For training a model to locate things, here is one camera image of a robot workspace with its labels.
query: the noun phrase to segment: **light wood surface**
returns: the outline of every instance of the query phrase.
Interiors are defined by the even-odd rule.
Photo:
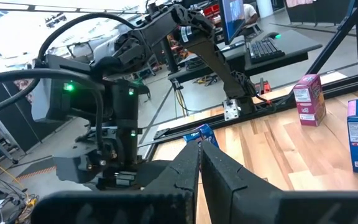
[[[292,109],[214,133],[222,151],[282,190],[358,190],[346,124],[347,102],[357,98],[355,92],[326,100],[327,115],[318,127],[301,126],[297,110]],[[219,108],[203,115],[218,112]],[[184,146],[183,139],[161,144],[154,159],[172,160]],[[211,223],[201,179],[197,223]]]

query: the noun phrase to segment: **screw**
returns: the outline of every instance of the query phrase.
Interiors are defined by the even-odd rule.
[[[113,159],[117,158],[117,153],[115,151],[111,152],[111,156]]]

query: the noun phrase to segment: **monitor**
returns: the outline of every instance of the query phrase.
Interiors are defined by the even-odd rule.
[[[246,23],[242,0],[219,0],[224,43],[229,45]]]

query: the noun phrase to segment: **yellow cable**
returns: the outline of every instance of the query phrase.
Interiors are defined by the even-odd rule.
[[[14,177],[12,174],[10,174],[8,171],[6,171],[6,170],[5,170],[4,168],[2,168],[1,166],[0,166],[0,169],[1,169],[2,171],[4,171],[7,175],[11,176],[12,179],[22,187],[22,189],[25,189],[24,185],[23,185],[22,183],[20,183],[20,181],[18,181],[18,180],[16,179],[16,177]],[[27,197],[27,200],[29,200],[29,195],[28,195],[26,192],[23,192],[23,193],[25,193],[25,196]]]
[[[181,105],[183,105],[183,103],[181,102],[180,94],[178,93],[178,91],[180,91],[180,90],[175,91],[175,94],[176,94],[176,96],[177,96],[177,98],[178,98],[179,103],[180,103]],[[183,107],[180,107],[180,108],[181,108],[181,112],[183,113],[183,115],[186,116],[186,114],[185,114],[185,109],[184,109]]]
[[[180,95],[180,99],[181,99],[181,104],[186,108],[185,98],[183,97],[183,94],[181,93],[181,91],[179,92],[179,95]],[[185,108],[184,108],[185,113],[187,116],[189,116],[189,111],[186,110]]]

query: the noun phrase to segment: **black mouse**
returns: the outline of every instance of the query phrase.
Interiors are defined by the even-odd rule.
[[[278,36],[280,36],[280,34],[278,32],[270,32],[265,35],[264,39],[269,38],[269,37],[276,39],[276,38],[278,38]]]

